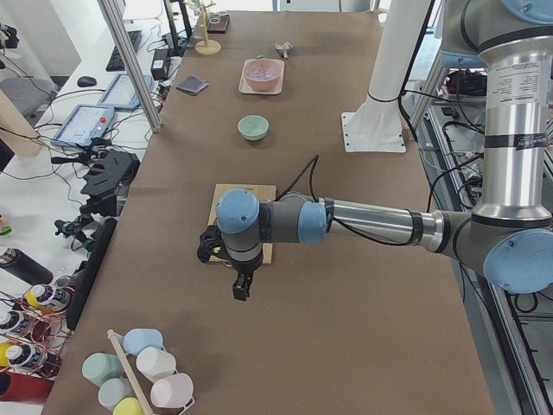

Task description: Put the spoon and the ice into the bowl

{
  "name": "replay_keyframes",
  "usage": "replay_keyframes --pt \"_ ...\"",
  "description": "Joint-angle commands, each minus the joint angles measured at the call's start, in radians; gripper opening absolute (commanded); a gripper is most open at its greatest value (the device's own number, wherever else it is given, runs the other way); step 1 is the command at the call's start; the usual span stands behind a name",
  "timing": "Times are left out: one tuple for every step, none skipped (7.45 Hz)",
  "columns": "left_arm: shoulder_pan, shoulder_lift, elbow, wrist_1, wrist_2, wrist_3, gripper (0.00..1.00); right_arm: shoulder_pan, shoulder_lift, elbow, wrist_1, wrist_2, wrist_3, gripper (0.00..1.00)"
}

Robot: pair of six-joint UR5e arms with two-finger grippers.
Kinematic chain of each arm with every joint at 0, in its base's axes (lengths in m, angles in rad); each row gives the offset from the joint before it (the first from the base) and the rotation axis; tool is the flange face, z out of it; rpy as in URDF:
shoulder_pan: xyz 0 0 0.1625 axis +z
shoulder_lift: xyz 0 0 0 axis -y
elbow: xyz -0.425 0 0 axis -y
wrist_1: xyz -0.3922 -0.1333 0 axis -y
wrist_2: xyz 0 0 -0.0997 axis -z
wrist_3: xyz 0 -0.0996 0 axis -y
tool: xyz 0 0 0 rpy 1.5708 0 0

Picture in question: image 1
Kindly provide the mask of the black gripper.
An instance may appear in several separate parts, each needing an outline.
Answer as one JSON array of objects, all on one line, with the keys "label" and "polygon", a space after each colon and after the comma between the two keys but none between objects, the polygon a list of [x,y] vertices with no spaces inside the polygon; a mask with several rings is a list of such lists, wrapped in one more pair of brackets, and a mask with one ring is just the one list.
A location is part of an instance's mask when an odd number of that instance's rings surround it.
[{"label": "black gripper", "polygon": [[238,274],[232,285],[232,294],[236,300],[242,301],[244,292],[244,300],[247,300],[250,297],[254,273],[263,263],[263,254],[260,252],[255,258],[246,261],[232,258],[228,261]]}]

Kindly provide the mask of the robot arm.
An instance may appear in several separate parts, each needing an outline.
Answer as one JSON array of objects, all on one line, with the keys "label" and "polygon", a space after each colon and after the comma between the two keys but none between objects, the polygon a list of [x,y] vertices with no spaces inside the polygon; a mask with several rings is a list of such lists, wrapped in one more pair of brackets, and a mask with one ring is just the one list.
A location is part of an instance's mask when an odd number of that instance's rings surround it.
[{"label": "robot arm", "polygon": [[458,260],[512,293],[552,282],[551,213],[543,206],[543,157],[552,66],[549,1],[449,1],[444,52],[476,54],[487,66],[483,194],[467,213],[423,213],[292,193],[259,201],[226,192],[211,230],[219,257],[237,271],[245,300],[265,243],[314,244],[346,229],[388,246],[423,246]]}]

